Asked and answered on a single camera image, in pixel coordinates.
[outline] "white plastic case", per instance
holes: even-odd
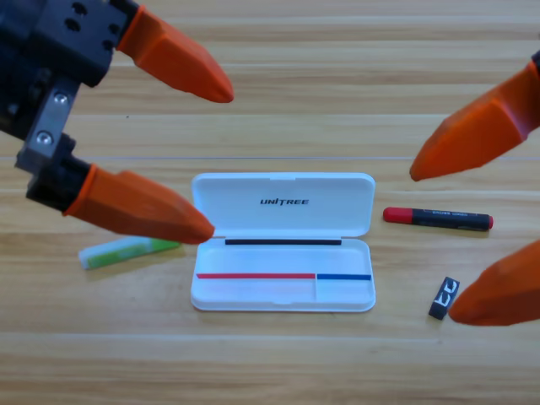
[[[192,303],[203,311],[367,311],[375,181],[364,173],[208,173],[195,206],[216,230],[199,245]]]

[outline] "unitree logo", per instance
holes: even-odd
[[[310,200],[282,200],[276,198],[275,200],[261,200],[261,205],[272,204],[272,205],[307,205],[310,203]]]

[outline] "small black block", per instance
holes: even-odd
[[[459,281],[446,277],[429,308],[429,315],[442,321],[456,298],[457,289],[459,289]]]

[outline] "green eraser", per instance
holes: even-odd
[[[103,245],[92,246],[78,253],[78,258],[85,270],[109,266],[124,262],[134,257],[166,251],[179,247],[180,243],[168,240],[130,236],[114,240]]]

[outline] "table surface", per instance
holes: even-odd
[[[540,48],[538,0],[153,0],[204,44],[236,99],[176,92],[116,55],[81,90],[78,156],[191,197],[214,171],[361,171],[377,182],[377,303],[364,314],[193,309],[195,246],[84,272],[118,238],[25,199],[20,143],[2,137],[1,404],[538,403],[540,323],[428,318],[444,277],[465,289],[540,237],[540,139],[478,169],[414,183],[445,116]],[[386,224],[387,206],[490,213],[489,235]]]

